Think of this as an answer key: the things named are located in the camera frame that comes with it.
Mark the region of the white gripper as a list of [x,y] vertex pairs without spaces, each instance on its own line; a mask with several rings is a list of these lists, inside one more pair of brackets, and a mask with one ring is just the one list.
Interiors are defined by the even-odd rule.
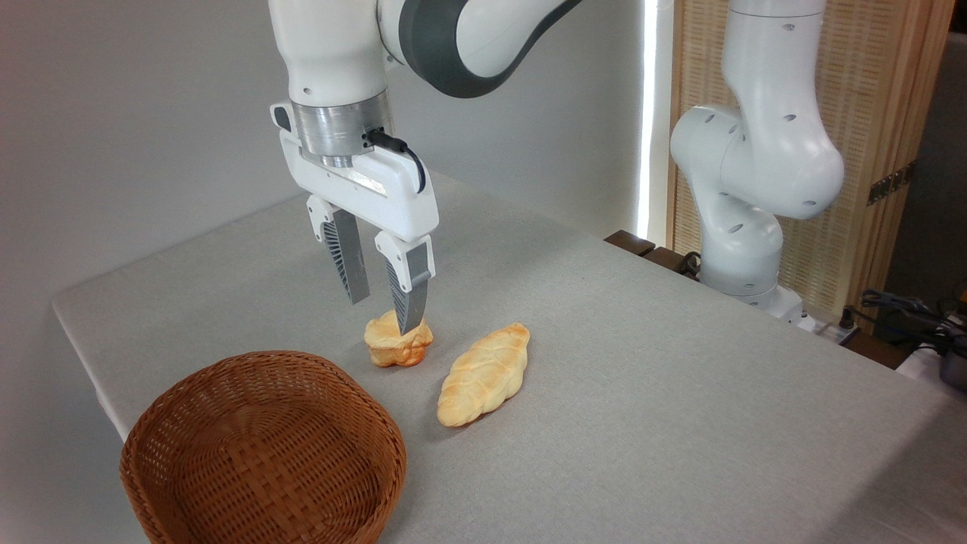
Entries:
[[408,334],[424,319],[428,283],[436,275],[432,240],[425,236],[440,220],[431,179],[424,176],[422,187],[413,159],[381,147],[352,157],[348,168],[325,165],[301,151],[291,104],[270,110],[291,175],[312,193],[307,199],[312,230],[354,305],[370,294],[356,216],[383,230],[374,240],[389,273],[398,331]]

